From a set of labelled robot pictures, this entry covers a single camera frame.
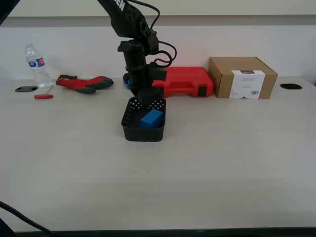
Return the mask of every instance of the blue block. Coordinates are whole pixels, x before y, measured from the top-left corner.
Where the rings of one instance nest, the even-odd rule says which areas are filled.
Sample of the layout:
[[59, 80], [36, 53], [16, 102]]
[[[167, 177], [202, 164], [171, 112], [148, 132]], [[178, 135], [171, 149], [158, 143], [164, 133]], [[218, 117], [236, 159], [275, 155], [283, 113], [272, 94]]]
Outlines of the blue block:
[[140, 120], [142, 128], [159, 128], [163, 119], [163, 112], [151, 110], [145, 117]]
[[123, 81], [125, 87], [129, 90], [130, 89], [130, 82], [128, 81], [127, 84]]

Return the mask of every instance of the bottle label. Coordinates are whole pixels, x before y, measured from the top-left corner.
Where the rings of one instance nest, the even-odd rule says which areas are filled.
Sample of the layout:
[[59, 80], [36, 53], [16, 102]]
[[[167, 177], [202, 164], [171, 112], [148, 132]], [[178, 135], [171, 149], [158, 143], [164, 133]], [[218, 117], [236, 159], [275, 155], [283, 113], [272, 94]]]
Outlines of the bottle label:
[[35, 61], [28, 61], [28, 63], [31, 68], [36, 68], [36, 67], [40, 68], [45, 65], [43, 58], [37, 59]]

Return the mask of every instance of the red screwdriver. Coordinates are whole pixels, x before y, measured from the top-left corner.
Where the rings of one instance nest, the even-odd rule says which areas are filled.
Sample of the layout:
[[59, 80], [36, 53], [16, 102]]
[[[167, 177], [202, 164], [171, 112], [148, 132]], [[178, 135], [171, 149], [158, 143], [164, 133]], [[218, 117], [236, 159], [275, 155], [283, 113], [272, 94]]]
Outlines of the red screwdriver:
[[45, 94], [42, 95], [35, 95], [34, 98], [37, 100], [46, 100], [46, 99], [51, 99], [54, 96], [50, 95], [49, 92], [52, 90], [53, 86], [51, 87], [51, 89], [48, 90], [48, 92], [46, 92]]

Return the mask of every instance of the red glove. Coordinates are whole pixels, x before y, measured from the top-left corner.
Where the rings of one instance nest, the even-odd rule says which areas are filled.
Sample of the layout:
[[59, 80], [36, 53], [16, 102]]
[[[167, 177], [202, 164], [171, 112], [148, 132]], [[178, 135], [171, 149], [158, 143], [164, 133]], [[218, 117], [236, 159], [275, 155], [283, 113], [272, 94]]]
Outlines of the red glove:
[[78, 77], [68, 75], [60, 75], [56, 85], [64, 86], [72, 90], [76, 90], [83, 94], [93, 94], [96, 90], [102, 90], [113, 85], [112, 79], [107, 77], [97, 77], [91, 80], [82, 80]]

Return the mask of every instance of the black cord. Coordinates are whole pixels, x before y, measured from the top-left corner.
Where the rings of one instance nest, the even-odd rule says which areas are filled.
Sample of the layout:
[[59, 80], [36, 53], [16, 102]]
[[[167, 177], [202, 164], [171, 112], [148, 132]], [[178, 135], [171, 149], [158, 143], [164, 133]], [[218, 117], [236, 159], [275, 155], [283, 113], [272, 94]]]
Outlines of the black cord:
[[166, 43], [166, 42], [163, 42], [163, 41], [159, 41], [159, 43], [168, 45], [169, 47], [173, 48], [175, 54], [174, 54], [174, 57], [173, 57], [172, 61], [174, 61], [176, 59], [177, 55], [178, 55], [178, 51], [177, 51], [176, 47], [173, 46], [172, 44], [169, 44], [169, 43]]
[[163, 41], [159, 41], [159, 43], [168, 45], [168, 46], [170, 46], [171, 48], [173, 48], [173, 49], [174, 49], [174, 52], [175, 52], [175, 55], [174, 55], [173, 58], [171, 58], [171, 55], [168, 53], [168, 55], [170, 55], [170, 57], [167, 55], [167, 56], [169, 57], [169, 59], [170, 59], [169, 61], [165, 61], [165, 60], [163, 60], [163, 59], [157, 58], [154, 62], [160, 61], [160, 62], [163, 62], [163, 63], [168, 63], [168, 65], [171, 66], [171, 64], [173, 63], [173, 61], [176, 59], [176, 57], [177, 57], [177, 55], [178, 55], [178, 52], [177, 52], [176, 47], [173, 46], [173, 45], [171, 45], [171, 44], [169, 44], [169, 43], [163, 42]]
[[165, 60], [162, 60], [160, 58], [155, 59], [154, 63], [156, 63], [157, 61], [168, 63], [167, 65], [156, 65], [156, 68], [167, 68], [167, 67], [171, 66], [171, 64], [172, 64], [172, 57], [171, 57], [170, 53], [168, 53], [167, 51], [164, 51], [164, 50], [160, 50], [160, 51], [157, 51], [156, 53], [154, 53], [153, 55], [157, 55], [157, 54], [160, 54], [160, 53], [163, 53], [163, 54], [167, 55], [168, 58], [169, 58], [169, 61], [165, 61]]
[[13, 207], [9, 206], [8, 204], [5, 204], [2, 201], [0, 201], [0, 208], [12, 213], [17, 218], [21, 219], [22, 221], [24, 221], [25, 223], [29, 224], [30, 226], [33, 226], [36, 229], [39, 229], [40, 231], [43, 231], [45, 234], [47, 234], [50, 237], [61, 237], [60, 235], [55, 234], [52, 231], [50, 231], [49, 229], [46, 229], [45, 227], [43, 227], [43, 226], [35, 223], [34, 221], [30, 220], [29, 218], [24, 216], [22, 213], [20, 213], [19, 211], [15, 210]]
[[149, 7], [149, 8], [151, 8], [152, 10], [155, 10], [155, 11], [158, 13], [158, 16], [157, 16], [156, 19], [153, 21], [152, 26], [151, 26], [151, 28], [153, 28], [153, 27], [154, 27], [154, 24], [156, 23], [156, 21], [157, 21], [157, 20], [159, 19], [159, 17], [160, 17], [160, 10], [159, 10], [158, 8], [156, 8], [156, 7], [154, 7], [154, 6], [150, 5], [150, 4], [148, 4], [148, 3], [144, 3], [144, 2], [141, 2], [141, 1], [138, 1], [138, 0], [128, 0], [128, 1], [133, 2], [133, 3], [136, 3], [136, 4], [141, 5], [141, 6]]

